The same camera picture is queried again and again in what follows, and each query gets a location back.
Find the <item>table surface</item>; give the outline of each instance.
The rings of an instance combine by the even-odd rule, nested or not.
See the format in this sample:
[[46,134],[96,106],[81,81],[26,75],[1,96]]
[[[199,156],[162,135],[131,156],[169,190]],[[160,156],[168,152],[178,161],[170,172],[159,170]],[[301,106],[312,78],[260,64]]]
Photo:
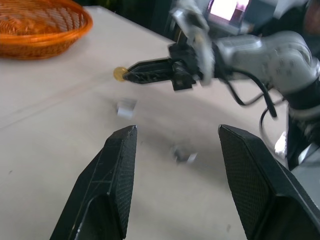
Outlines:
[[[0,59],[0,233],[4,240],[49,239],[73,185],[112,132],[137,125],[128,240],[246,239],[227,183],[219,124],[258,134],[265,103],[238,106],[226,87],[175,93],[170,82],[120,83],[113,69],[168,55],[167,39],[103,9],[89,7],[91,32],[65,54],[41,61]],[[244,99],[258,93],[238,83]],[[138,100],[131,120],[122,98]],[[280,120],[266,121],[275,141]],[[170,149],[188,144],[192,165]]]

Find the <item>monitor screen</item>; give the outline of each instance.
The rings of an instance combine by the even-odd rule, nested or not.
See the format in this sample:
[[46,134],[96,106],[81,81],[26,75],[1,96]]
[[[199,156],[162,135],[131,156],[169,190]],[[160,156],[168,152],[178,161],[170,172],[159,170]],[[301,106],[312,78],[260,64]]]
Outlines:
[[210,14],[227,22],[240,22],[250,0],[214,0]]

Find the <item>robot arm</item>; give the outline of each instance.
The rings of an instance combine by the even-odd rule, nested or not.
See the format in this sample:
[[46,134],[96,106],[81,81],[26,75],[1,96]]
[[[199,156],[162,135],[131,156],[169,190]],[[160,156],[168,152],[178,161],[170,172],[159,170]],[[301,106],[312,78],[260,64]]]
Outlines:
[[[193,0],[178,1],[172,16],[187,36],[187,44],[172,44],[169,57],[138,62],[129,69],[116,68],[114,76],[137,84],[170,80],[175,91],[191,89],[197,81],[208,86],[219,78],[242,106],[264,96],[272,117],[277,113],[268,90],[276,89],[288,101],[289,114],[309,136],[320,122],[320,63],[304,39],[295,32],[279,32],[268,37],[239,35],[211,42],[209,27]],[[250,103],[242,102],[231,82],[246,75],[262,94]]]

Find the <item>black textured surface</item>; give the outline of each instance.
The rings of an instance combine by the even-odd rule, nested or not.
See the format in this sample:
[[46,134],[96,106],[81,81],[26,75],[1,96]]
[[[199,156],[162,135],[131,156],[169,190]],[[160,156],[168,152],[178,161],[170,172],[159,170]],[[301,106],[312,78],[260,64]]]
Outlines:
[[232,197],[248,240],[318,240],[320,211],[262,140],[219,128]]
[[51,240],[126,237],[134,184],[137,128],[114,132],[78,177]]
[[[137,139],[137,131],[130,133],[130,138]],[[126,140],[123,143],[118,173],[115,175],[114,203],[121,225],[121,234],[125,238],[129,221],[131,198],[135,177],[136,142]]]
[[255,234],[270,200],[270,190],[247,148],[239,138],[223,128],[220,141],[232,197],[248,239]]

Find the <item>orange wicker basket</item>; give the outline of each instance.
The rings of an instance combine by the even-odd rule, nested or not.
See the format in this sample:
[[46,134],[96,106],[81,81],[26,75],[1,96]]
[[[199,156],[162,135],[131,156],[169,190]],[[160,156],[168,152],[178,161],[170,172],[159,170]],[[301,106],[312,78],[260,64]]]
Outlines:
[[71,0],[0,0],[0,57],[57,56],[92,26],[90,15]]

